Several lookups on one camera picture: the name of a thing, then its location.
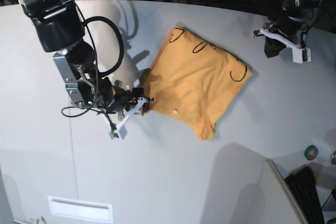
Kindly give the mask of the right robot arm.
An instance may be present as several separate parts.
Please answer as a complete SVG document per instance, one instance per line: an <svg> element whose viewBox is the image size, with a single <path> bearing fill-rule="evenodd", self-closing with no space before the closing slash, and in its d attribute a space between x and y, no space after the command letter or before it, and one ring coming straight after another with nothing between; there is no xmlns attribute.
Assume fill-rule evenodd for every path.
<svg viewBox="0 0 336 224"><path fill-rule="evenodd" d="M108 75L121 66L124 56L121 33L111 20L102 16L85 19L74 0L18 0L18 3L32 21L43 50L54 53L54 62L73 107L108 115L154 102L142 88L125 90L120 81L109 80ZM116 64L104 72L98 69L95 44L83 39L89 31L88 24L97 21L112 28L119 45Z"/></svg>

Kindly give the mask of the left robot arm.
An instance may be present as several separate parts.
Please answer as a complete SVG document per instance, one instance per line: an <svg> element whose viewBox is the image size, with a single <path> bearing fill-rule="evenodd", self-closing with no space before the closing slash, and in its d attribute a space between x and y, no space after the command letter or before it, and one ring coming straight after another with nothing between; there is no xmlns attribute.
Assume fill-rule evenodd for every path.
<svg viewBox="0 0 336 224"><path fill-rule="evenodd" d="M322 0L274 0L275 7L267 14L268 22L253 32L265 37L264 52L267 58L276 57L285 48L299 50L299 59L308 61L307 37L309 26L306 14Z"/></svg>

